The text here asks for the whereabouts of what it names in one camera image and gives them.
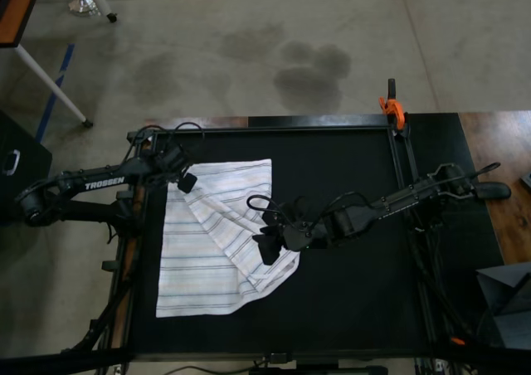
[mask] black cabinet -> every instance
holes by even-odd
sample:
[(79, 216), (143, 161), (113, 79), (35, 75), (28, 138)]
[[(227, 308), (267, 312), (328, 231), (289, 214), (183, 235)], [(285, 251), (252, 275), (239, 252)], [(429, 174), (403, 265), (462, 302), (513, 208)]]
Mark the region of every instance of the black cabinet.
[(13, 219), (12, 201), (36, 180), (47, 178), (51, 153), (0, 110), (0, 221)]

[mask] blue tape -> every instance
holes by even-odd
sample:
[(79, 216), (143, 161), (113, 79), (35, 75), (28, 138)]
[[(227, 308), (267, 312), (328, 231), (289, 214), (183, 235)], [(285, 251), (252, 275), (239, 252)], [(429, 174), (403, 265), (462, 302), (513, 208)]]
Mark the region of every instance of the blue tape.
[(68, 68), (68, 65), (70, 64), (70, 60), (72, 58), (72, 54), (74, 54), (74, 43), (71, 43), (66, 48), (65, 58), (63, 58), (63, 63), (61, 64), (61, 68), (59, 71), (64, 72)]
[[(72, 59), (72, 55), (74, 54), (74, 43), (71, 43), (66, 48), (65, 56), (63, 57), (63, 62), (61, 63), (61, 68), (59, 72), (62, 73), (59, 78), (56, 80), (56, 85), (61, 87), (63, 80), (65, 79), (65, 72), (68, 69), (68, 65), (70, 64), (70, 60)], [(53, 106), (56, 104), (57, 96), (54, 93), (50, 94), (50, 97), (48, 97), (48, 101), (46, 102), (46, 107), (44, 108), (44, 114), (42, 114), (41, 123), (39, 124), (39, 127), (37, 129), (37, 134), (35, 135), (35, 140), (38, 143), (42, 142), (42, 139), (44, 138), (44, 133), (46, 132), (46, 127), (48, 126), (48, 122), (50, 121), (51, 112), (53, 111)]]
[[(56, 80), (56, 85), (61, 87), (64, 79), (65, 76), (61, 75), (59, 79)], [(52, 93), (50, 97), (48, 97), (48, 102), (46, 103), (46, 107), (44, 108), (44, 114), (42, 114), (41, 123), (39, 124), (39, 129), (37, 129), (37, 135), (35, 136), (35, 140), (38, 143), (42, 142), (42, 138), (44, 137), (44, 132), (46, 131), (46, 127), (48, 125), (48, 122), (50, 121), (51, 112), (53, 110), (53, 106), (56, 103), (56, 100), (57, 96), (54, 93)]]

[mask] wooden table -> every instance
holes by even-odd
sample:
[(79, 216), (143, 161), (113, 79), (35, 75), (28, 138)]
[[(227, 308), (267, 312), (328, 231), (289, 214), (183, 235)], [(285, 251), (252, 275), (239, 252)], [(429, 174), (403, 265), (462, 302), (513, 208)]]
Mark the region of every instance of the wooden table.
[[(63, 93), (54, 80), (37, 64), (37, 62), (22, 47), (20, 41), (27, 21), (32, 14), (36, 0), (9, 0), (5, 13), (0, 18), (0, 48), (13, 49), (41, 80), (59, 97), (66, 107), (79, 118), (81, 123), (89, 128), (92, 123), (81, 113), (72, 101)], [(116, 21), (116, 14), (110, 11), (105, 0), (95, 0), (98, 8), (105, 12), (111, 22)]]
[(513, 194), (506, 201), (487, 202), (504, 261), (531, 261), (531, 191), (520, 178), (531, 172), (531, 111), (460, 114), (476, 168), (500, 162), (480, 180), (507, 183)]

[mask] cloth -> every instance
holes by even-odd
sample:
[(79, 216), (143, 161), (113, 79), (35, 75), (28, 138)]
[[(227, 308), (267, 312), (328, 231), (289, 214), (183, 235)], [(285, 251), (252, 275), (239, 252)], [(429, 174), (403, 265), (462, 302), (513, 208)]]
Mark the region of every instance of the cloth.
[(271, 196), (270, 159), (202, 163), (189, 171), (197, 176), (189, 194), (168, 185), (157, 317), (232, 313), (270, 294), (299, 264), (299, 253), (283, 249), (264, 265), (252, 240), (265, 223), (246, 200)]

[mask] concrete floor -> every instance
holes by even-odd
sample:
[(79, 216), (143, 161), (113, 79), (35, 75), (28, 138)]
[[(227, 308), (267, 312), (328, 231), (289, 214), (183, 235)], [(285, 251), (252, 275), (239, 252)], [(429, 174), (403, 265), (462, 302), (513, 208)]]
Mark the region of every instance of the concrete floor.
[[(52, 172), (117, 163), (125, 135), (183, 116), (378, 113), (387, 78), (409, 112), (528, 110), (529, 0), (110, 0), (119, 22), (38, 0), (22, 44), (95, 127), (57, 102)], [(35, 134), (49, 90), (0, 51), (0, 107)], [(110, 190), (92, 193), (112, 201)], [(0, 230), (0, 356), (55, 353), (105, 306), (105, 225)], [(413, 373), (409, 360), (387, 362)], [(239, 368), (242, 363), (212, 364)], [(135, 364), (131, 373), (178, 365)]]

